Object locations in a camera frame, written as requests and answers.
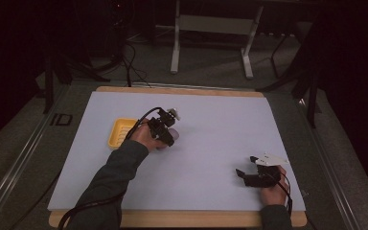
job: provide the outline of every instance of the gray floor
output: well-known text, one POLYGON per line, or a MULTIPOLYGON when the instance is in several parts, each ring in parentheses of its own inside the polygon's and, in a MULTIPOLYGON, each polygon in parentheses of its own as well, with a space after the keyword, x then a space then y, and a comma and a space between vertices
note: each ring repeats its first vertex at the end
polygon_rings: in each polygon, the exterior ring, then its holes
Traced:
MULTIPOLYGON (((137 36, 133 67, 147 83, 137 86, 213 87, 253 90, 276 81, 268 58, 279 39, 261 35, 252 48, 253 80, 244 77, 239 48, 242 38, 208 37, 197 42, 199 34, 184 34, 181 44, 179 72, 170 74, 173 50, 171 34, 159 36, 154 44, 137 36)), ((289 38, 276 55, 280 72, 290 64, 299 47, 289 38)), ((133 50, 126 48, 126 57, 133 50)), ((126 85, 126 68, 110 73, 109 85, 126 85)), ((131 72, 134 81, 140 78, 131 72)), ((303 104, 292 99, 289 91, 294 82, 266 93, 307 206, 307 214, 317 229, 368 229, 368 179, 357 160, 346 134, 320 91, 315 114, 316 129, 310 128, 303 104)), ((78 129, 90 92, 101 83, 75 73, 71 85, 56 87, 57 104, 43 115, 44 100, 34 98, 0 132, 0 183, 20 154, 30 154, 27 164, 11 193, 1 204, 0 229, 10 229, 19 217, 43 194, 61 170, 78 129), (51 125, 55 114, 73 115, 70 126, 51 125)), ((53 229, 47 211, 51 191, 20 223, 18 229, 53 229)), ((301 229, 314 229, 311 224, 301 229)))

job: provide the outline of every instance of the dark background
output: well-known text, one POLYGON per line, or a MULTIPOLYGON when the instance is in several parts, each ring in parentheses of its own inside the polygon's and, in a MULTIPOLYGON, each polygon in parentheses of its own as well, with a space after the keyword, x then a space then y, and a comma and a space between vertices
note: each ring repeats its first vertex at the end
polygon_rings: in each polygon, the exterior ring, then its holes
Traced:
MULTIPOLYGON (((118 44, 104 46, 107 39, 123 38, 112 30, 121 16, 150 38, 154 35, 154 24, 173 25, 173 1, 135 3, 136 15, 130 21, 123 11, 116 14, 110 11, 109 1, 104 0, 1 0, 0 129, 40 90, 35 78, 44 71, 44 53, 43 42, 36 32, 43 32, 53 46, 76 61, 89 64, 92 56, 111 58, 123 52, 118 44)), ((310 52, 300 58, 321 57, 320 87, 326 91, 368 174, 368 2, 348 3, 348 8, 326 11, 316 18, 305 44, 310 52)), ((199 4, 199 1, 184 2, 182 10, 197 12, 202 7, 199 4)), ((203 10, 206 14, 253 17, 244 2, 231 11, 222 1, 205 4, 216 5, 213 11, 203 10)), ((284 6, 267 7, 260 32, 284 33, 287 12, 290 11, 285 11, 284 6)), ((313 20, 313 15, 316 14, 308 13, 302 18, 313 20)))

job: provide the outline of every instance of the person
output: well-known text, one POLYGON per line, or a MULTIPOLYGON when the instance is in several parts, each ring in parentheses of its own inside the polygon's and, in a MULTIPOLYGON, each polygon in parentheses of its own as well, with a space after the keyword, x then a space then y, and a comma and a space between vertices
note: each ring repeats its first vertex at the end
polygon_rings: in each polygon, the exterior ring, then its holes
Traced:
MULTIPOLYGON (((123 194, 127 185, 137 172, 142 161, 156 148, 164 148, 167 145, 151 137, 150 129, 146 120, 132 134, 129 140, 112 151, 106 164, 95 174, 88 188, 82 193, 76 206, 96 200, 108 199, 123 194)), ((286 198, 284 192, 276 187, 262 189, 263 203, 266 205, 262 210, 264 230, 290 229, 291 226, 288 213, 284 204, 286 198)), ((70 217, 66 229, 89 229, 89 230, 115 230, 119 229, 122 220, 122 199, 95 206, 78 212, 70 217)))

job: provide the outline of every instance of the yellow object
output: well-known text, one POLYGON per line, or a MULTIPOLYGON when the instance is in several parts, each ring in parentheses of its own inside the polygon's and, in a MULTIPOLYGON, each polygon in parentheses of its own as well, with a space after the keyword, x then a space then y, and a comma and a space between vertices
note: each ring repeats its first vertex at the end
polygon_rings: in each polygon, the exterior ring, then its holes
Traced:
POLYGON ((127 133, 133 128, 137 120, 131 118, 119 118, 113 124, 112 131, 110 132, 108 145, 112 149, 117 149, 125 140, 127 133))

